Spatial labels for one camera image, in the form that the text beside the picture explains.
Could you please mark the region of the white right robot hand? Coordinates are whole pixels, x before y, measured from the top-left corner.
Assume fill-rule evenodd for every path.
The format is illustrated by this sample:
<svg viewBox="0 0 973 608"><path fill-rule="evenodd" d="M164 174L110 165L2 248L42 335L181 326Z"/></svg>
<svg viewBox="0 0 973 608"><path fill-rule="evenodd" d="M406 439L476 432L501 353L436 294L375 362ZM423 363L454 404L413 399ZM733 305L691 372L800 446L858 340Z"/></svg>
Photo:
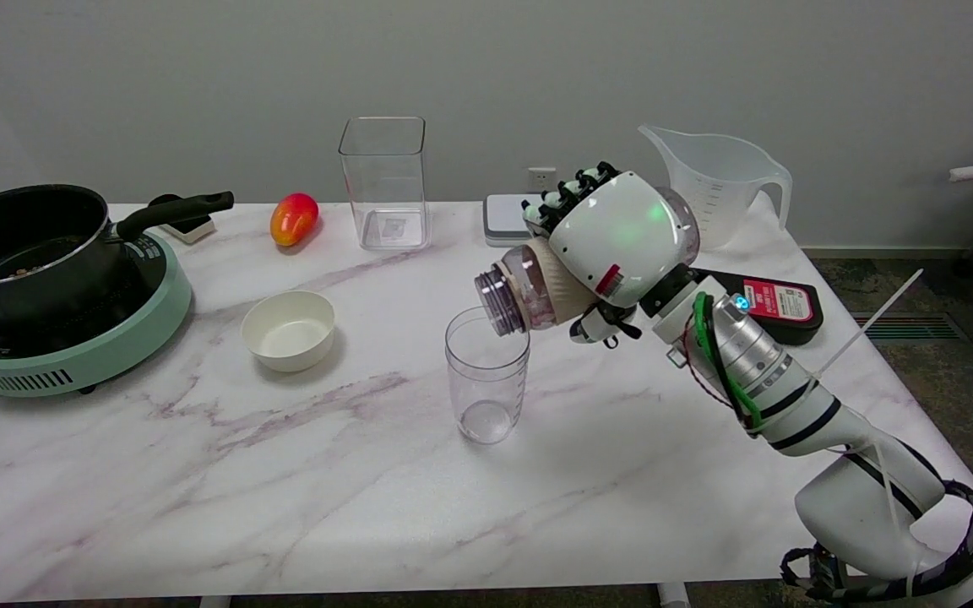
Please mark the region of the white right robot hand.
<svg viewBox="0 0 973 608"><path fill-rule="evenodd" d="M663 314L669 301L693 280L698 256L698 221L690 205L671 189L659 190L633 171L605 161L579 171L573 180L522 201L524 223L544 239L565 285L578 289L578 311L561 311L579 344L613 349L617 335L641 338L637 312Z"/></svg>

